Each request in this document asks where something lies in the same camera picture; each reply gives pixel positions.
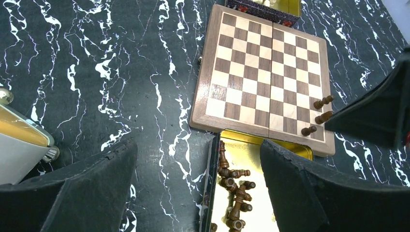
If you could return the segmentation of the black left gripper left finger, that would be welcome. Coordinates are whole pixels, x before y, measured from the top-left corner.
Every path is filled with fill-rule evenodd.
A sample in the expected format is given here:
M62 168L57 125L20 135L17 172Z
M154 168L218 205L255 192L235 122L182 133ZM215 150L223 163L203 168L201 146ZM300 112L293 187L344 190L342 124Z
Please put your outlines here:
M53 172L1 185L1 231L117 232L137 154L130 138Z

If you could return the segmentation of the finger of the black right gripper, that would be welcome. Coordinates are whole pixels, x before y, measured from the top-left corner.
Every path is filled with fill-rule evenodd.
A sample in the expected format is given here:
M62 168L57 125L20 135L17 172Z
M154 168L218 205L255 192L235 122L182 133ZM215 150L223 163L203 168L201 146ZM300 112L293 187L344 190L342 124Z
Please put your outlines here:
M409 48L378 86L332 115L324 128L388 149L409 146Z

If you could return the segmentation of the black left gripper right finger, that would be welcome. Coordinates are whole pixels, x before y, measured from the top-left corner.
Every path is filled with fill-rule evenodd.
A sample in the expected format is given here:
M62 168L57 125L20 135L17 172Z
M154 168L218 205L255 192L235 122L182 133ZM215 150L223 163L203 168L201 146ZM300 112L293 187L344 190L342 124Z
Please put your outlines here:
M410 189L336 171L264 140L260 161L281 232L407 232Z

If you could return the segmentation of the dark tall piece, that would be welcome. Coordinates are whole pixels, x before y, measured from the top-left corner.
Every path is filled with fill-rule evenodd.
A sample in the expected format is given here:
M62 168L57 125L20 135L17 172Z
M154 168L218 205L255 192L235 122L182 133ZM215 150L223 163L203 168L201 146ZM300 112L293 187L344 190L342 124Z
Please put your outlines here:
M326 96L322 98L321 100L315 101L313 103L313 107L315 109L321 109L324 105L331 103L334 100L334 97L332 95Z

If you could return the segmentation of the dark pawn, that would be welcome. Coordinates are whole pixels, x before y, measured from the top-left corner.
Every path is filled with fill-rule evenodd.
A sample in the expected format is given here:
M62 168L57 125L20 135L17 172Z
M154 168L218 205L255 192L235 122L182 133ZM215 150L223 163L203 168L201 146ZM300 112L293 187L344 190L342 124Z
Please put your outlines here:
M317 127L316 126L310 126L310 127L306 127L306 128L302 128L301 129L301 134L303 136L309 136L312 133L317 131Z

